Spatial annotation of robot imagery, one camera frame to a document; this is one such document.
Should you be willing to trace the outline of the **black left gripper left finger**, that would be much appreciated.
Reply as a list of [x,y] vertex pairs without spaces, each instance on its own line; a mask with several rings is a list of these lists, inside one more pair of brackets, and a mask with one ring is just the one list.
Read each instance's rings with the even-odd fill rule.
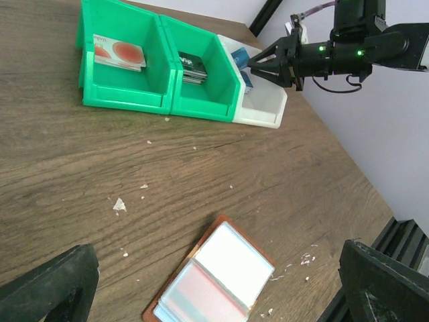
[[98,268],[92,244],[70,248],[1,286],[1,320],[86,321]]

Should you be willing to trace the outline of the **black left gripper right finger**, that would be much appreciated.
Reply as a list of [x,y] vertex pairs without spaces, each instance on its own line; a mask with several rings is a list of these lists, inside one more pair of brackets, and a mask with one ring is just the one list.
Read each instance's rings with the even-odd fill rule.
[[348,239],[339,275],[354,321],[427,321],[428,277]]

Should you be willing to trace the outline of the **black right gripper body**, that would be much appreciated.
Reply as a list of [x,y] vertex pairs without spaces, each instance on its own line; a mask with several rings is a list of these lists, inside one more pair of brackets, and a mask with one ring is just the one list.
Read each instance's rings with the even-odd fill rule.
[[359,91],[361,83],[372,73],[372,64],[365,59],[365,50],[360,44],[326,42],[303,44],[300,34],[294,30],[280,39],[280,86],[295,86],[297,91],[304,88],[304,79],[323,78],[345,74],[346,81],[357,77],[354,91]]

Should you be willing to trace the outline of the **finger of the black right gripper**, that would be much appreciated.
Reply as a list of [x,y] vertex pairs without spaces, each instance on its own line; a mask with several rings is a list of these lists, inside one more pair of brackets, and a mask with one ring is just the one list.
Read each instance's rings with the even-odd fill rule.
[[285,66],[280,66],[275,72],[268,72],[260,68],[251,67],[251,74],[263,78],[279,87],[288,87],[288,72]]
[[262,52],[248,60],[248,67],[280,67],[286,59],[292,37],[284,36],[276,40]]

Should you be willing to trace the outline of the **brown leather card holder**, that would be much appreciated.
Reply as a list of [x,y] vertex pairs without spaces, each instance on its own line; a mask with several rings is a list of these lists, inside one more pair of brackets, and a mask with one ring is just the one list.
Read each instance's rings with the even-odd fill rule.
[[242,229],[219,215],[147,306],[143,321],[177,321],[160,299],[191,260],[247,311],[248,318],[275,270],[274,261]]

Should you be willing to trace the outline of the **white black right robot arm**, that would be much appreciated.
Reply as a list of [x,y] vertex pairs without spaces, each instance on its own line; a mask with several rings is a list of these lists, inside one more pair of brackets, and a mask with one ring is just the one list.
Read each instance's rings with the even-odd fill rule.
[[[334,7],[334,23],[325,42],[306,41],[303,20]],[[388,26],[384,1],[331,1],[291,15],[291,29],[248,60],[252,74],[283,88],[302,91],[305,78],[357,77],[350,93],[360,91],[373,66],[428,72],[428,24]]]

